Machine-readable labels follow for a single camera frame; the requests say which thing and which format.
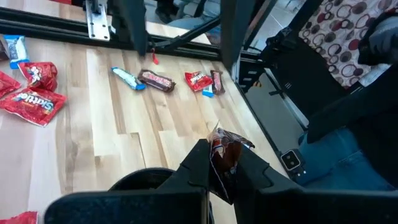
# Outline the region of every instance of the red wrapper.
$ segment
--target red wrapper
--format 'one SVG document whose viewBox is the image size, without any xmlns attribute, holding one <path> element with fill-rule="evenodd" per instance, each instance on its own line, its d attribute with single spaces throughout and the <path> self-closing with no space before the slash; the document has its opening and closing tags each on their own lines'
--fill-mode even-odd
<svg viewBox="0 0 398 224">
<path fill-rule="evenodd" d="M 54 91 L 57 88 L 57 68 L 52 62 L 21 62 L 19 70 L 28 79 L 29 87 Z"/>
<path fill-rule="evenodd" d="M 0 224 L 36 224 L 37 212 L 24 212 L 7 220 L 0 220 Z"/>
<path fill-rule="evenodd" d="M 185 80 L 193 91 L 200 91 L 206 86 L 213 84 L 211 77 L 207 76 L 203 72 L 185 72 Z"/>
<path fill-rule="evenodd" d="M 62 108 L 66 100 L 66 96 L 51 91 L 26 88 L 1 100 L 0 109 L 44 127 Z"/>
<path fill-rule="evenodd" d="M 21 87 L 21 84 L 9 77 L 3 72 L 0 72 L 0 98 L 5 94 L 17 90 Z"/>
</svg>

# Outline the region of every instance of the wooden table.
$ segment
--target wooden table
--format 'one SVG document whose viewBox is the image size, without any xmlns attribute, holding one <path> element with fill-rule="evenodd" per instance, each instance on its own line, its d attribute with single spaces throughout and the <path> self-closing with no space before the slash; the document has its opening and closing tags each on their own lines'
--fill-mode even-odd
<svg viewBox="0 0 398 224">
<path fill-rule="evenodd" d="M 84 21 L 80 8 L 47 0 L 6 0 L 0 6 Z M 150 33 L 176 36 L 183 29 L 148 23 Z M 209 43 L 202 35 L 195 41 Z M 27 39 L 32 61 L 58 68 L 57 93 L 68 97 L 45 128 L 0 111 L 0 219 L 26 210 L 41 213 L 72 192 L 106 190 L 115 181 L 145 167 L 176 169 L 193 145 L 215 124 L 250 139 L 254 151 L 286 175 L 270 144 L 220 62 L 158 55 L 140 62 L 137 53 L 100 47 Z M 173 78 L 173 92 L 148 87 L 133 91 L 112 75 L 113 66 L 132 73 L 147 68 Z M 186 71 L 218 69 L 226 93 L 207 98 L 192 92 Z M 8 62 L 0 70 L 26 80 Z M 235 223 L 233 207 L 211 196 L 217 223 Z"/>
</svg>

